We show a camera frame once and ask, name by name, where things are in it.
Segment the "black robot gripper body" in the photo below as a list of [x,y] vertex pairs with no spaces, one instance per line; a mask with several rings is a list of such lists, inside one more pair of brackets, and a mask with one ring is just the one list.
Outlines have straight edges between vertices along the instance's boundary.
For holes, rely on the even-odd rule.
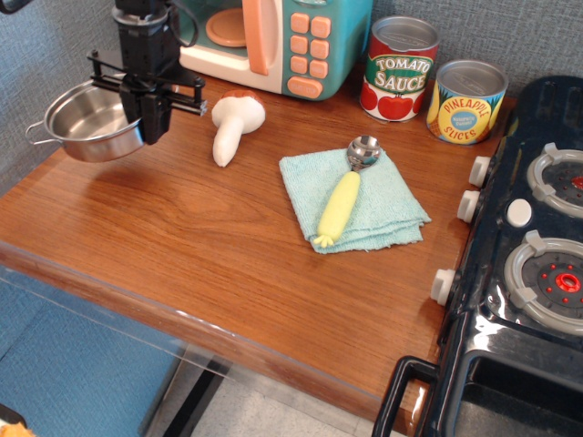
[[119,50],[90,52],[96,86],[119,93],[123,80],[144,84],[145,94],[166,97],[171,108],[206,112],[205,81],[180,64],[180,50],[199,37],[196,16],[187,6],[115,6]]

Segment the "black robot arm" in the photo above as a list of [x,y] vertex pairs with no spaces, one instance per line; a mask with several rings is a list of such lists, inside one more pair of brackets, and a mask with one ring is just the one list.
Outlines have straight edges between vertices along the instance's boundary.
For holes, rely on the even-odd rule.
[[180,49],[197,42],[195,15],[180,1],[116,1],[119,50],[91,51],[95,86],[119,94],[128,123],[153,145],[169,130],[174,108],[204,115],[205,80],[182,66]]

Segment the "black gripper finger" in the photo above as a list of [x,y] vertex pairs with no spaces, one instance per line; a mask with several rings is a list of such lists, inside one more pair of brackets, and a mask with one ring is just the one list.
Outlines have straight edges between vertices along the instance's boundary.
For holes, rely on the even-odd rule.
[[171,105],[169,100],[160,95],[146,94],[140,100],[141,132],[144,142],[156,144],[169,130]]
[[123,80],[119,87],[119,96],[128,123],[142,118],[142,97],[145,94],[144,84],[136,80]]

